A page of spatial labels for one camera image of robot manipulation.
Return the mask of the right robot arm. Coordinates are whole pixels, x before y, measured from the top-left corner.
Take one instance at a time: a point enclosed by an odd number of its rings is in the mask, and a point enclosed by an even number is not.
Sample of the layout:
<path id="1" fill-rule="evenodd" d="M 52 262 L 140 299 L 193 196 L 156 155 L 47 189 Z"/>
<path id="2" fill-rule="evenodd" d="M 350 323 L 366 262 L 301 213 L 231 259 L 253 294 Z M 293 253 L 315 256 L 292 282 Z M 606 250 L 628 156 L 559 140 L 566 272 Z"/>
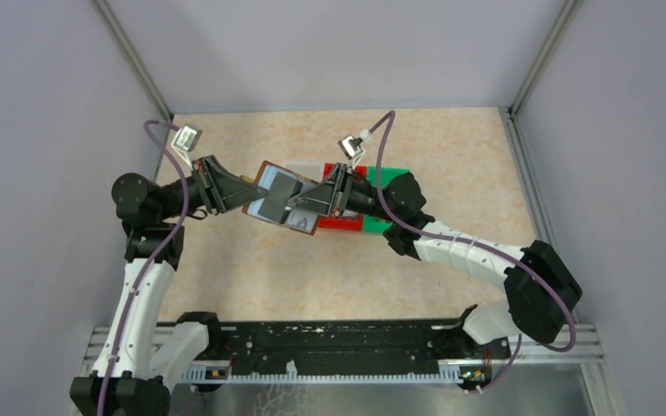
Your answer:
<path id="1" fill-rule="evenodd" d="M 497 244 L 443 224 L 424 212 L 426 199 L 410 172 L 372 184 L 338 163 L 286 203 L 321 217 L 352 211 L 389 221 L 383 236 L 398 255 L 452 267 L 501 290 L 504 299 L 466 314 L 463 330 L 476 344 L 524 335 L 567 352 L 578 340 L 572 312 L 583 290 L 554 247 L 541 240 L 526 247 Z"/>

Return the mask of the brown leather card holder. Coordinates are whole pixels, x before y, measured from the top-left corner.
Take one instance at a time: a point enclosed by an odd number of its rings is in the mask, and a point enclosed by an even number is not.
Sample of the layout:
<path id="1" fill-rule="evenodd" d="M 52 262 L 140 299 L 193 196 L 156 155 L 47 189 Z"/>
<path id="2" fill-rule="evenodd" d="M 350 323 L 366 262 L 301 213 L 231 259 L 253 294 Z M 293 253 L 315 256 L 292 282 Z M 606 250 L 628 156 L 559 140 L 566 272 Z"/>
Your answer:
<path id="1" fill-rule="evenodd" d="M 253 184 L 267 193 L 263 198 L 245 205 L 242 209 L 245 215 L 306 235 L 316 233 L 320 217 L 293 208 L 289 200 L 317 185 L 317 180 L 265 160 Z"/>

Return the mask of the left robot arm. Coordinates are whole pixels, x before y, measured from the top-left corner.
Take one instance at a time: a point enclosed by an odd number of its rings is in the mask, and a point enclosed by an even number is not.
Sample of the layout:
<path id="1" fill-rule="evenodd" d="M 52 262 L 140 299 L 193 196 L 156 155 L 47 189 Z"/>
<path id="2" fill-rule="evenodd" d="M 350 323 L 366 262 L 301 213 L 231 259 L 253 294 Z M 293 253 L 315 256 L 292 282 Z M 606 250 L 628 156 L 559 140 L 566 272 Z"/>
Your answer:
<path id="1" fill-rule="evenodd" d="M 180 265 L 186 217 L 226 213 L 267 191 L 228 172 L 213 156 L 192 162 L 190 176 L 157 185 L 139 173 L 113 184 L 111 197 L 127 236 L 124 280 L 108 337 L 89 374 L 69 396 L 83 415 L 167 415 L 171 393 L 195 358 L 220 348 L 216 314 L 191 312 L 169 341 L 153 344 L 161 304 Z"/>

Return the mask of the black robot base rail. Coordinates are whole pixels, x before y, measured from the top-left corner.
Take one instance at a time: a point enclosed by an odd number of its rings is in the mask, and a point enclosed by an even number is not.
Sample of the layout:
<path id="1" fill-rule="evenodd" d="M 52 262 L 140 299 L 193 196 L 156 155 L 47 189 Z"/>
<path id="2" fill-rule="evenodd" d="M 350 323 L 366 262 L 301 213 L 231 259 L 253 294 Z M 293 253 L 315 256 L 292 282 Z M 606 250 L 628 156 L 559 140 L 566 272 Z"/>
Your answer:
<path id="1" fill-rule="evenodd" d="M 441 360 L 509 359 L 506 338 L 479 345 L 463 316 L 446 319 L 220 322 L 210 312 L 186 312 L 180 323 L 209 328 L 202 359 L 229 360 L 232 375 L 433 375 Z"/>

